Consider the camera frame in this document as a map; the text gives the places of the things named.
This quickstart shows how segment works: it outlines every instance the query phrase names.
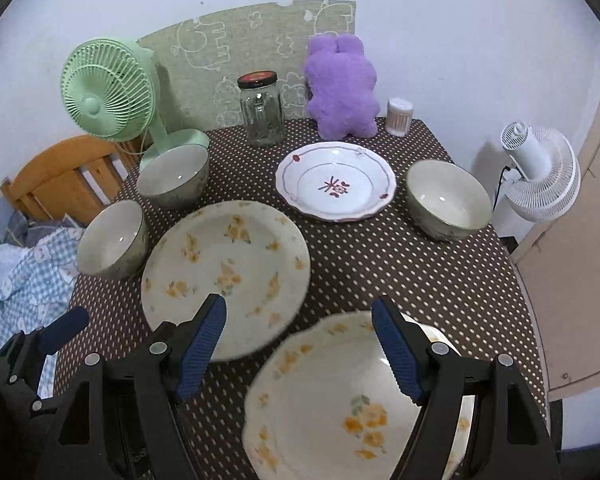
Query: purple plush toy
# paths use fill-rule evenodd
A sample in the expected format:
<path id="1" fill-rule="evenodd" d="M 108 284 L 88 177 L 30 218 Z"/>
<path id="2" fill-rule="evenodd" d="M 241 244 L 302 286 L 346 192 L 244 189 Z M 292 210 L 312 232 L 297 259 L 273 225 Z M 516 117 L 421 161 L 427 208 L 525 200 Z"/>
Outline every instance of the purple plush toy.
<path id="1" fill-rule="evenodd" d="M 308 49 L 304 74 L 313 97 L 306 111 L 318 122 L 320 136 L 325 140 L 373 137 L 380 112 L 374 97 L 376 70 L 365 57 L 360 38 L 321 34 L 309 38 Z"/>

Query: tablecloth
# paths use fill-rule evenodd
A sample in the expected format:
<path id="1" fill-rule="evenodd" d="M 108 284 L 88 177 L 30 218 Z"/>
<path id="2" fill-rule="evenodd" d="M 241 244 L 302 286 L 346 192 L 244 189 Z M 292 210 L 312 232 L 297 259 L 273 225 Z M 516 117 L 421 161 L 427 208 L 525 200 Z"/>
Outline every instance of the tablecloth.
<path id="1" fill-rule="evenodd" d="M 242 448 L 243 404 L 260 367 L 290 333 L 305 330 L 336 312 L 368 309 L 373 298 L 391 296 L 409 316 L 438 327 L 465 356 L 491 359 L 513 356 L 544 413 L 544 385 L 532 323 L 506 251 L 491 225 L 465 240 L 443 244 L 429 240 L 413 224 L 406 208 L 404 178 L 417 160 L 451 161 L 421 121 L 407 137 L 384 132 L 372 139 L 347 138 L 387 160 L 398 180 L 393 202 L 361 222 L 326 223 L 290 208 L 275 189 L 275 171 L 291 150 L 320 141 L 311 120 L 286 122 L 287 138 L 272 148 L 247 145 L 242 126 L 209 133 L 210 179 L 199 206 L 222 200 L 257 200 L 288 215 L 307 241 L 311 283 L 304 305 L 288 329 L 262 350 L 238 360 L 210 364 L 200 395 L 186 403 L 194 430 L 191 444 L 208 478 L 257 479 Z M 185 212 L 152 207 L 140 198 L 133 171 L 117 200 L 138 201 L 148 220 L 151 245 Z M 142 314 L 141 273 L 122 282 L 80 276 L 71 305 L 90 313 L 90 324 L 60 352 L 56 392 L 65 389 L 74 370 L 90 352 L 107 359 L 126 356 L 147 338 Z"/>

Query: silver bolt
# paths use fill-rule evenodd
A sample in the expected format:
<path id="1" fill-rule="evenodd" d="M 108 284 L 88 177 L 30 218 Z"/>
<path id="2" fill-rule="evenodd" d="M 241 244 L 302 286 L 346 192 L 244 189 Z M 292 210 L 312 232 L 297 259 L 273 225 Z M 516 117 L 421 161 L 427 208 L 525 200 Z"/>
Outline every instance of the silver bolt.
<path id="1" fill-rule="evenodd" d="M 87 366 L 93 366 L 95 364 L 98 364 L 98 361 L 100 360 L 100 356 L 96 353 L 93 354 L 89 354 L 87 355 L 87 357 L 84 358 L 84 364 L 86 364 Z"/>
<path id="2" fill-rule="evenodd" d="M 151 352 L 154 355 L 164 354 L 166 349 L 167 349 L 167 343 L 164 343 L 162 341 L 157 341 L 154 344 L 152 344 L 151 346 L 149 346 L 149 352 Z"/>
<path id="3" fill-rule="evenodd" d="M 511 366 L 513 364 L 513 357 L 511 357 L 509 354 L 500 354 L 498 356 L 498 362 L 502 366 Z"/>
<path id="4" fill-rule="evenodd" d="M 445 355 L 449 353 L 449 347 L 440 341 L 436 341 L 431 345 L 434 354 Z"/>

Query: jar lid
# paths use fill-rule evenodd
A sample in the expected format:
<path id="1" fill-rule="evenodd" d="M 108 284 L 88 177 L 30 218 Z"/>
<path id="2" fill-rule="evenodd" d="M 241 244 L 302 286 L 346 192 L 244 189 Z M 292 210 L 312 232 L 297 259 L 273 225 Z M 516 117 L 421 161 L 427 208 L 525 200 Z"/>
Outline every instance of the jar lid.
<path id="1" fill-rule="evenodd" d="M 405 101 L 399 97 L 392 97 L 389 99 L 389 104 L 386 106 L 387 110 L 399 115 L 412 115 L 413 114 L 413 103 Z"/>
<path id="2" fill-rule="evenodd" d="M 254 88 L 262 88 L 263 86 L 273 85 L 278 81 L 278 74 L 273 70 L 260 70 L 259 72 L 251 72 L 238 78 L 238 88 L 242 90 L 250 90 Z"/>

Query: large round plate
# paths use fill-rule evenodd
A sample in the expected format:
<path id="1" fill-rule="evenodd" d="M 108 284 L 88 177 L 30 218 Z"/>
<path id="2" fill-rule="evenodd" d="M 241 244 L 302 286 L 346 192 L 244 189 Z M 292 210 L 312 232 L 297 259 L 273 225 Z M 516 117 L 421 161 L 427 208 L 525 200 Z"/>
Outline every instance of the large round plate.
<path id="1" fill-rule="evenodd" d="M 276 189 L 305 215 L 351 222 L 375 215 L 395 194 L 395 174 L 371 150 L 317 142 L 289 153 L 276 171 Z"/>
<path id="2" fill-rule="evenodd" d="M 445 479 L 464 456 L 473 411 L 474 398 L 463 397 Z M 242 442 L 262 480 L 386 480 L 418 412 L 398 389 L 371 313 L 336 314 L 286 339 L 262 367 Z"/>
<path id="3" fill-rule="evenodd" d="M 183 218 L 158 242 L 142 275 L 142 309 L 155 330 L 191 319 L 208 294 L 221 294 L 227 320 L 212 360 L 234 359 L 287 327 L 309 278 L 309 250 L 286 215 L 259 202 L 221 202 Z"/>

